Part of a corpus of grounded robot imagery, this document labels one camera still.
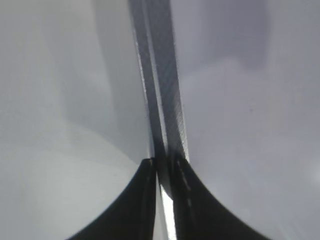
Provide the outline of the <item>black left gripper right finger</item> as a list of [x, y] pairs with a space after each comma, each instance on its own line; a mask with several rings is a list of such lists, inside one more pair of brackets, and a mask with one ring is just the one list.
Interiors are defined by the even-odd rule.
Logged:
[[169, 177], [178, 240], [268, 239], [224, 207], [182, 156], [170, 160]]

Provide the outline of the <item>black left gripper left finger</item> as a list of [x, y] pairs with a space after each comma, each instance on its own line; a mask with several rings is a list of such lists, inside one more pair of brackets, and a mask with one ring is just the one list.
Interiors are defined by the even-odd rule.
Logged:
[[156, 165], [143, 159], [118, 198], [71, 240], [151, 240], [156, 214]]

